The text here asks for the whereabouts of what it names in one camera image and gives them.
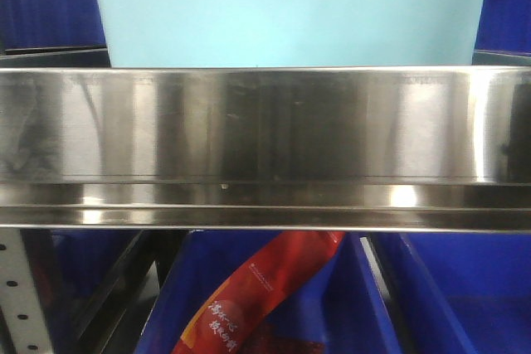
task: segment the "red snack bag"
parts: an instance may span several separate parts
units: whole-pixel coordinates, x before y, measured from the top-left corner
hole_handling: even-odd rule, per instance
[[[172,354],[234,354],[282,301],[336,253],[344,232],[285,231],[242,264],[202,305]]]

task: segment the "light blue plastic tray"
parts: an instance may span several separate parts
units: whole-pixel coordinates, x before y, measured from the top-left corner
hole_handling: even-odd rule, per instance
[[[483,0],[99,0],[113,66],[470,64]]]

